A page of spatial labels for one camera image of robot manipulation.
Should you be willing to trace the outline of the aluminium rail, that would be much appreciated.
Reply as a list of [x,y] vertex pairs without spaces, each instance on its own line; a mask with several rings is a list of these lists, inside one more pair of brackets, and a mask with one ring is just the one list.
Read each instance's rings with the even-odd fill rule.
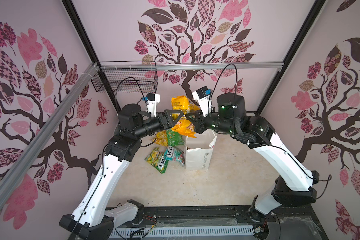
[[52,137],[56,128],[67,115],[70,107],[80,96],[82,90],[89,83],[92,77],[98,72],[99,64],[91,63],[80,75],[78,82],[71,88],[71,91],[62,100],[52,116],[47,120],[31,143],[25,148],[20,158],[9,169],[8,173],[0,181],[0,210],[5,205],[19,182],[23,179],[32,163]]
[[219,70],[224,69],[282,69],[284,63],[282,62],[248,62],[248,63],[209,63],[209,64],[135,64],[125,63],[117,65],[117,62],[110,63],[109,65],[102,65],[101,69],[148,69],[157,71],[177,71],[177,70]]

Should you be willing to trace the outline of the green yellow snack bag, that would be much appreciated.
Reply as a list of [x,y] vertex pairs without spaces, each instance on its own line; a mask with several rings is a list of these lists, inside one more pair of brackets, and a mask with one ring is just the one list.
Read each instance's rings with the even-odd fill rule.
[[168,167],[168,161],[163,153],[156,147],[152,152],[145,158],[145,161],[158,170],[161,174],[164,174]]

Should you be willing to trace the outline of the aluminium rail back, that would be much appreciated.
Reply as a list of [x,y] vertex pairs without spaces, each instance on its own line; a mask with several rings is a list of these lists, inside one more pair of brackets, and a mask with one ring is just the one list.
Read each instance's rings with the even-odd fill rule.
[[248,63],[209,63],[209,64],[135,64],[125,63],[117,65],[117,62],[110,63],[109,65],[102,65],[101,69],[148,69],[157,71],[177,71],[177,70],[219,70],[224,69],[282,69],[284,63],[282,62],[248,62]]

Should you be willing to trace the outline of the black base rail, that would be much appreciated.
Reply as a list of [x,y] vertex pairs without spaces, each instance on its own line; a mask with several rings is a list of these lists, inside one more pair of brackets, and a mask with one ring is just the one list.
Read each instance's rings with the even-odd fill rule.
[[313,208],[278,207],[262,222],[248,216],[248,205],[145,207],[140,224],[127,222],[117,228],[252,226],[253,236],[150,238],[148,240],[326,240]]

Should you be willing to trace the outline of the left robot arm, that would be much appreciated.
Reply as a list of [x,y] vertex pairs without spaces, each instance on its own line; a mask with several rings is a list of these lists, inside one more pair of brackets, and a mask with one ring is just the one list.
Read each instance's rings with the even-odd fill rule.
[[165,110],[156,116],[128,104],[118,114],[114,136],[105,146],[102,165],[83,200],[59,225],[70,232],[70,240],[107,240],[113,230],[127,222],[143,221],[143,204],[129,200],[107,211],[110,197],[122,174],[141,148],[141,139],[174,127],[184,115],[181,110]]

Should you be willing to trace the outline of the white paper bag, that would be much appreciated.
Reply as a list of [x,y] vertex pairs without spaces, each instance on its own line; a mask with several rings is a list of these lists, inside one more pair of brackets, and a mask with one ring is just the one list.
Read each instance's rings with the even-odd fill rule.
[[216,140],[217,134],[212,130],[195,134],[194,138],[187,137],[185,141],[185,169],[187,171],[208,170]]

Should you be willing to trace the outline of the aluminium rail left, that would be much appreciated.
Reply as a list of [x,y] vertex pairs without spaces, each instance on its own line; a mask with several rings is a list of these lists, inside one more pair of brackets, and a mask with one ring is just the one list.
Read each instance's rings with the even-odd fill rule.
[[71,91],[62,100],[52,116],[47,120],[31,143],[25,148],[20,158],[9,169],[8,173],[0,181],[0,210],[5,205],[19,182],[23,179],[32,163],[52,137],[56,128],[67,115],[70,107],[80,96],[82,90],[89,83],[92,77],[98,72],[99,64],[91,63],[80,75],[78,82],[71,88]]

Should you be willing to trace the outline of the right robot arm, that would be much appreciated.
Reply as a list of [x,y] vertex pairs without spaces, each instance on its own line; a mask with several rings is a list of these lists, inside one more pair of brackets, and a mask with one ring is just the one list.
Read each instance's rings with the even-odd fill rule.
[[300,207],[316,202],[317,191],[313,186],[319,182],[319,173],[308,170],[292,155],[265,118],[247,115],[244,97],[222,94],[214,108],[212,91],[202,88],[193,92],[193,99],[200,109],[186,114],[186,118],[195,126],[196,133],[213,130],[230,135],[259,153],[279,173],[271,189],[254,198],[248,210],[254,222],[264,221],[267,214],[280,206]]

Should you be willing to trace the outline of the yellow chip bag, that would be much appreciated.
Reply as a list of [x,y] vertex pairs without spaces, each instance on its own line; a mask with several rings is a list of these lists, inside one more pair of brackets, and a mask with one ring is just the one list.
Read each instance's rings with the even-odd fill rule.
[[160,146],[165,146],[167,147],[168,144],[168,137],[167,137],[167,131],[160,131],[156,134],[156,138],[154,141],[155,144],[160,145]]
[[176,125],[171,128],[172,131],[179,133],[180,135],[195,138],[195,126],[191,123],[190,120],[186,118],[186,114],[193,113],[200,110],[200,108],[192,103],[186,96],[179,96],[171,99],[171,104],[173,110],[179,110],[183,112],[183,116],[176,123]]

